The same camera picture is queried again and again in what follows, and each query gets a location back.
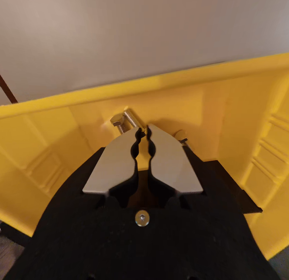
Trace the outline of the steel hex bolt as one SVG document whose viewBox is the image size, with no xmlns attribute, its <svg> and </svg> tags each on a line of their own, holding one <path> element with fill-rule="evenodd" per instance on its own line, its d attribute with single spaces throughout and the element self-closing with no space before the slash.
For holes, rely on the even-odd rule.
<svg viewBox="0 0 289 280">
<path fill-rule="evenodd" d="M 125 127 L 125 118 L 124 118 L 123 113 L 118 113 L 118 114 L 114 115 L 110 119 L 110 122 L 114 127 L 117 127 L 120 134 L 124 134 L 127 132 L 127 129 Z"/>
<path fill-rule="evenodd" d="M 188 144 L 188 138 L 186 136 L 186 132 L 184 130 L 177 131 L 173 136 L 182 146 L 186 146 L 190 148 Z"/>
<path fill-rule="evenodd" d="M 142 131 L 145 131 L 144 126 L 140 123 L 140 121 L 135 117 L 132 110 L 130 108 L 126 108 L 123 112 L 123 116 L 130 123 L 132 127 L 141 128 Z"/>
</svg>

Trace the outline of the yellow plastic bin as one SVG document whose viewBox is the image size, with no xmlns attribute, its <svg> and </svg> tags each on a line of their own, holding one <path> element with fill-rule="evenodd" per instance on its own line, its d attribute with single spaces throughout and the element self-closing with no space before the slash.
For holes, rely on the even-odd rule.
<svg viewBox="0 0 289 280">
<path fill-rule="evenodd" d="M 52 196 L 131 108 L 144 125 L 184 130 L 263 212 L 246 220 L 266 259 L 288 246 L 288 53 L 232 61 L 2 105 L 1 221 L 32 236 Z"/>
</svg>

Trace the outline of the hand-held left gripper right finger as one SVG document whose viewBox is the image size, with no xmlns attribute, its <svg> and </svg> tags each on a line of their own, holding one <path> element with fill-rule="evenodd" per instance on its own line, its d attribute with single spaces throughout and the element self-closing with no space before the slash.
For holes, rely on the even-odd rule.
<svg viewBox="0 0 289 280">
<path fill-rule="evenodd" d="M 170 198 L 202 194 L 203 188 L 183 149 L 183 145 L 159 127 L 147 126 L 148 188 L 165 207 Z"/>
</svg>

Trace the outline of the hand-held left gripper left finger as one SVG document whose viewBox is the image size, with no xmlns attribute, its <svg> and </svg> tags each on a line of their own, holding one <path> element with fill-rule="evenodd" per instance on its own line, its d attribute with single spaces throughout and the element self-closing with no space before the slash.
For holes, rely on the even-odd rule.
<svg viewBox="0 0 289 280">
<path fill-rule="evenodd" d="M 115 197 L 121 208 L 126 208 L 138 189 L 136 157 L 143 136 L 142 129 L 135 127 L 110 142 L 83 187 L 83 193 Z"/>
</svg>

